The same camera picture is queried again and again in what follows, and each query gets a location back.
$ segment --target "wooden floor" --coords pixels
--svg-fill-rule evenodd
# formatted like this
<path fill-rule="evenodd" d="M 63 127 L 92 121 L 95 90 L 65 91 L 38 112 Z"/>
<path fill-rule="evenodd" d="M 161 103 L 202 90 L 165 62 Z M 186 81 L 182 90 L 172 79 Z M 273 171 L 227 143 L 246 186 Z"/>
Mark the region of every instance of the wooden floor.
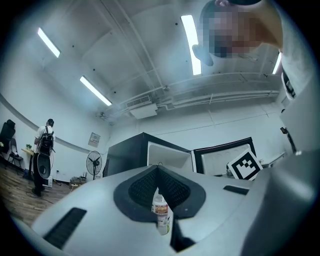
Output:
<path fill-rule="evenodd" d="M 35 195 L 31 193 L 34 188 L 34 182 L 22 178 L 22 172 L 7 167 L 0 163 L 0 194 L 1 199 L 7 210 L 12 216 L 24 221 L 31 226 L 34 220 L 52 203 L 58 202 L 66 196 L 70 189 L 66 184 L 58 185 L 53 183 L 52 188 L 45 187 L 41 193 L 42 198 L 34 198 Z"/>

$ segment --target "backpack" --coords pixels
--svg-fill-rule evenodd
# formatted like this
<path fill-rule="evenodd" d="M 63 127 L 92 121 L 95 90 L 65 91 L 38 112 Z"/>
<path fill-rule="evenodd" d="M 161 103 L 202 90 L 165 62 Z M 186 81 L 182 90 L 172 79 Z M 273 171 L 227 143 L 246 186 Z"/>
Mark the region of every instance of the backpack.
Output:
<path fill-rule="evenodd" d="M 45 127 L 45 131 L 46 132 L 43 132 L 41 136 L 38 148 L 40 154 L 50 156 L 51 149 L 54 146 L 54 131 L 52 131 L 52 133 L 49 133 L 47 126 Z"/>

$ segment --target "ceiling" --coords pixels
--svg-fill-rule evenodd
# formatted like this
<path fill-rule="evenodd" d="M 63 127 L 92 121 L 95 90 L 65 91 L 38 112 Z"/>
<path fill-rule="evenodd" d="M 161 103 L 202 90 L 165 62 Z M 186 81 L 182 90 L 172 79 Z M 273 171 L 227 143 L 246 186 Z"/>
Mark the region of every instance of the ceiling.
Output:
<path fill-rule="evenodd" d="M 64 0 L 35 12 L 26 50 L 63 93 L 109 122 L 131 116 L 128 102 L 149 96 L 157 111 L 214 101 L 275 97 L 272 75 L 278 50 L 261 45 L 244 57 L 214 58 L 193 75 L 180 17 L 199 20 L 208 0 Z M 41 27 L 59 48 L 56 58 L 37 35 Z M 112 105 L 107 107 L 81 82 L 85 76 Z"/>

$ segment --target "fluorescent light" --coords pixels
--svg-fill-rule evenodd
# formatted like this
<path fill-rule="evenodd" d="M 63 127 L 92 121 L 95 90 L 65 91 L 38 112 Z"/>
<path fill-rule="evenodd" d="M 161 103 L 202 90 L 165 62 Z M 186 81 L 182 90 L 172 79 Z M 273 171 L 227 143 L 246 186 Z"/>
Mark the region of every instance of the fluorescent light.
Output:
<path fill-rule="evenodd" d="M 181 16 L 181 20 L 186 33 L 186 38 L 188 39 L 193 75 L 199 75 L 201 74 L 201 61 L 196 58 L 194 51 L 192 50 L 192 46 L 198 44 L 194 18 L 192 17 L 192 15 L 184 15 Z"/>
<path fill-rule="evenodd" d="M 276 59 L 276 63 L 275 63 L 274 69 L 273 69 L 273 71 L 272 71 L 272 74 L 273 74 L 273 75 L 274 75 L 275 73 L 277 73 L 277 71 L 278 71 L 278 68 L 279 68 L 279 65 L 280 65 L 280 62 L 281 62 L 281 57 L 282 57 L 282 53 L 279 52 L 278 58 Z"/>
<path fill-rule="evenodd" d="M 50 39 L 46 36 L 46 34 L 43 32 L 43 30 L 39 27 L 38 29 L 38 35 L 40 38 L 44 41 L 46 46 L 49 47 L 49 49 L 53 52 L 53 54 L 58 58 L 60 55 L 60 51 L 57 47 L 50 41 Z"/>
<path fill-rule="evenodd" d="M 96 88 L 94 88 L 94 86 L 89 83 L 89 81 L 82 76 L 80 78 L 80 81 L 91 91 L 95 94 L 95 96 L 97 96 L 100 100 L 102 100 L 107 106 L 110 106 L 112 103 L 107 100 L 100 92 L 98 92 L 98 90 Z"/>

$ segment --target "fan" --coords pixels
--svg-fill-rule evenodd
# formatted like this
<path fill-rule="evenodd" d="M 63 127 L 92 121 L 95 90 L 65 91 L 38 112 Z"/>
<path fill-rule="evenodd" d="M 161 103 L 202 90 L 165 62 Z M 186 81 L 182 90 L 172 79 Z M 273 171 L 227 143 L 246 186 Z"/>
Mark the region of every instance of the fan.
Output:
<path fill-rule="evenodd" d="M 91 175 L 93 175 L 93 179 L 95 179 L 96 175 L 101 170 L 101 155 L 98 151 L 92 151 L 89 153 L 86 158 L 86 169 Z"/>

